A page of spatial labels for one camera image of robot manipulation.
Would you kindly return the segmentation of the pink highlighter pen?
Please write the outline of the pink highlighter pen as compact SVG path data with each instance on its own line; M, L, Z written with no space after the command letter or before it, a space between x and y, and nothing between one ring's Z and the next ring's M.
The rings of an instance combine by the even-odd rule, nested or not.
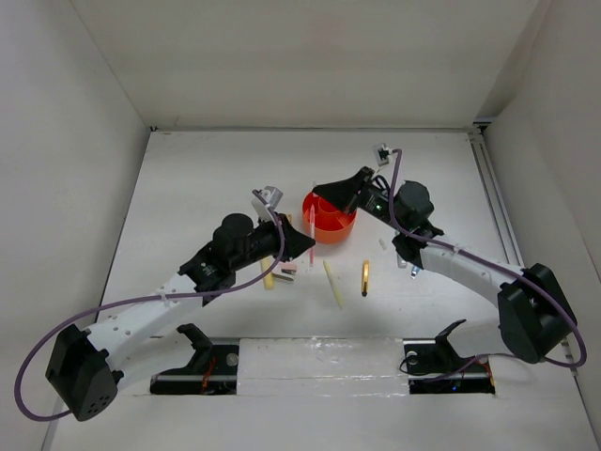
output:
M316 245L316 194L313 189L316 187L316 182L313 181L312 191L310 193L309 206L309 235L314 241L313 246L309 249L309 268L314 268L315 265L315 245Z

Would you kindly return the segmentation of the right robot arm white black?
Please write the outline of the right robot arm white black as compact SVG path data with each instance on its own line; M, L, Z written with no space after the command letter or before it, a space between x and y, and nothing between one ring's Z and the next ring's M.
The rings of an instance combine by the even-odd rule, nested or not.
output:
M413 267L445 276L495 306L504 346L537 364L569 334L577 320L554 273L546 266L506 265L452 243L429 220L434 210L427 188L405 181L394 188L364 167L353 177L319 184L313 193L343 213L363 210L396 231L393 247Z

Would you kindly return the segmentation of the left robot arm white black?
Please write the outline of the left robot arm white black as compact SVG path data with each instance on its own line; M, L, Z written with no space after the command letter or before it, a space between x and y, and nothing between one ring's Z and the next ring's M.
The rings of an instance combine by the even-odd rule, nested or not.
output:
M123 305L110 319L80 329L58 330L46 378L69 412L80 422L104 411L118 391L165 370L148 350L168 341L158 336L173 327L189 340L177 350L177 361L189 372L209 366L212 344L182 319L197 308L231 292L238 271L265 257L290 261L315 245L283 214L255 224L242 214L227 215L211 240L163 286L158 294Z

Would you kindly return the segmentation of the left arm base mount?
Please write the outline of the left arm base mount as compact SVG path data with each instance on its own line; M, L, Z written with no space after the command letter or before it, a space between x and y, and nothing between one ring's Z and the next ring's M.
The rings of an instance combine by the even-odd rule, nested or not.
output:
M196 325L177 327L186 337L184 363L153 376L149 393L156 396L233 396L237 393L240 340L207 337Z

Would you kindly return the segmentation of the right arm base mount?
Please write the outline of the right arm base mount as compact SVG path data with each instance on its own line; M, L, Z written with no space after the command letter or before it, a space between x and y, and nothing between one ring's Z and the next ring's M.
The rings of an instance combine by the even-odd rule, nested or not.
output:
M399 371L408 376L411 395L495 395L492 371L487 361L466 366L472 356L461 357L449 342L449 335L465 322L451 323L435 337L403 340L404 356Z

